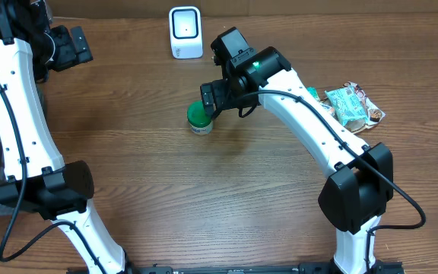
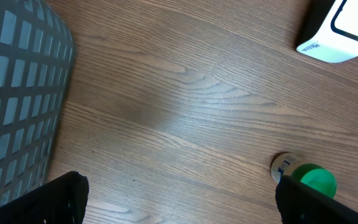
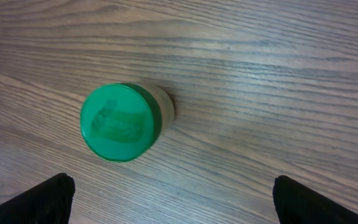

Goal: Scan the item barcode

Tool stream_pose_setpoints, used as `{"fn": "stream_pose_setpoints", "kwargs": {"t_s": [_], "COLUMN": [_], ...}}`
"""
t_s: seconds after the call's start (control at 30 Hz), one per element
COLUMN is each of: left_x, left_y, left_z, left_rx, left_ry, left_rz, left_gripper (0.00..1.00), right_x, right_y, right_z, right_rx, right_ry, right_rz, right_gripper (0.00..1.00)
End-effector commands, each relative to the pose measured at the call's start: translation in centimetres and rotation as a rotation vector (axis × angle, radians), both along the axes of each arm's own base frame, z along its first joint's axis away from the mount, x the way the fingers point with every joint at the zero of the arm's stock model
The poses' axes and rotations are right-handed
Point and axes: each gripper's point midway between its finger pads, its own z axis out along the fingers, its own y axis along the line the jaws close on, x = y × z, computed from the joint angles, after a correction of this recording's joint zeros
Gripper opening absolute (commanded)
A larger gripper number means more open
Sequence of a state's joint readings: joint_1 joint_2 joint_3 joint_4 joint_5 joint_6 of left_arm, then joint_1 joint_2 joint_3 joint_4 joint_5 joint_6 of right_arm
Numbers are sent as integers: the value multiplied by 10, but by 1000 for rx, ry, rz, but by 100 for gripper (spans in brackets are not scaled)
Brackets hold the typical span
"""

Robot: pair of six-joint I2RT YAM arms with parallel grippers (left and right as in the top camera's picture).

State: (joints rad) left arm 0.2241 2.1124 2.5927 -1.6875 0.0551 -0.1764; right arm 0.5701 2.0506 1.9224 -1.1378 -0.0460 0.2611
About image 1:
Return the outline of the green capped plastic bottle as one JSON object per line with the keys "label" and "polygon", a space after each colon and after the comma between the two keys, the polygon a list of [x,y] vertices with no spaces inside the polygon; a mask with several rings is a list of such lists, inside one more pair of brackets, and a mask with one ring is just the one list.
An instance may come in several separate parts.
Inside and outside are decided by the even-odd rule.
{"label": "green capped plastic bottle", "polygon": [[201,101],[193,102],[187,110],[187,120],[190,128],[196,135],[207,135],[213,129],[213,122],[207,116]]}

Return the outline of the teal tissue pack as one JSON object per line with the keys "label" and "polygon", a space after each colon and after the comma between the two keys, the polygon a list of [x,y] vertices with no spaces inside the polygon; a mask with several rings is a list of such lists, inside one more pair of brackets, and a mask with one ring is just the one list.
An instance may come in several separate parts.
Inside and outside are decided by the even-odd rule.
{"label": "teal tissue pack", "polygon": [[314,99],[320,101],[320,97],[317,93],[317,90],[314,87],[308,87],[307,90],[313,96]]}

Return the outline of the long teal wipes pack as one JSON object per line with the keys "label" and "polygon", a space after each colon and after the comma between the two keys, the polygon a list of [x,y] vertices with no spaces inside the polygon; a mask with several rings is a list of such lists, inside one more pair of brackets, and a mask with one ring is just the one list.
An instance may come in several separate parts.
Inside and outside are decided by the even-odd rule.
{"label": "long teal wipes pack", "polygon": [[326,91],[325,95],[334,107],[339,123],[343,126],[353,121],[363,123],[368,121],[367,112],[352,86]]}

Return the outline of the brown white snack bag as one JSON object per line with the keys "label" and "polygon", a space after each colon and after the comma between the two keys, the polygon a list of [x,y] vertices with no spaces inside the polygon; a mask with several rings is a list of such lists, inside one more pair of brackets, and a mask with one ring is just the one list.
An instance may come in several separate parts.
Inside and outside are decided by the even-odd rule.
{"label": "brown white snack bag", "polygon": [[[368,121],[366,123],[363,123],[362,121],[349,122],[346,126],[344,126],[344,128],[346,128],[347,130],[349,130],[352,133],[358,133],[358,132],[364,131],[365,129],[373,128],[374,126],[376,126],[378,123],[380,123],[382,121],[382,119],[385,117],[386,114],[368,98],[366,92],[359,84],[352,82],[352,81],[348,81],[348,82],[345,82],[341,88],[349,87],[349,86],[352,86],[355,89],[356,94],[360,99],[360,102],[363,104],[363,107],[364,107],[365,111],[367,112]],[[320,102],[320,105],[331,116],[333,116],[334,118],[336,118],[336,120],[338,120],[338,118],[335,114],[335,109],[331,105],[327,96],[325,95],[325,92],[323,94],[323,97],[320,98],[319,102]]]}

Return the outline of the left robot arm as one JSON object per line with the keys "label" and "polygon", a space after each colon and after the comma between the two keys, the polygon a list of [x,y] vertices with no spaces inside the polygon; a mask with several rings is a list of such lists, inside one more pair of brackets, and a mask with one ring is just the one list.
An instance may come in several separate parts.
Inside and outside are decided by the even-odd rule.
{"label": "left robot arm", "polygon": [[94,206],[84,161],[65,163],[49,132],[37,83],[93,58],[80,27],[53,26],[44,1],[0,0],[0,204],[35,212],[74,245],[89,273],[130,273],[125,250]]}

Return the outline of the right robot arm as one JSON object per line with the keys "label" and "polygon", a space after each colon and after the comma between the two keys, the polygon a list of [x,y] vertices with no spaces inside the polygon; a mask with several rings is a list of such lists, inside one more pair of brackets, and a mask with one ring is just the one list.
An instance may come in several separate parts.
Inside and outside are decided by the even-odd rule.
{"label": "right robot arm", "polygon": [[319,206],[336,229],[329,273],[397,273],[398,264],[377,260],[373,228],[393,197],[392,153],[369,146],[346,130],[305,88],[291,64],[274,48],[257,52],[232,27],[212,43],[222,78],[200,87],[205,113],[216,119],[237,108],[241,117],[263,106],[280,119],[313,156],[326,178]]}

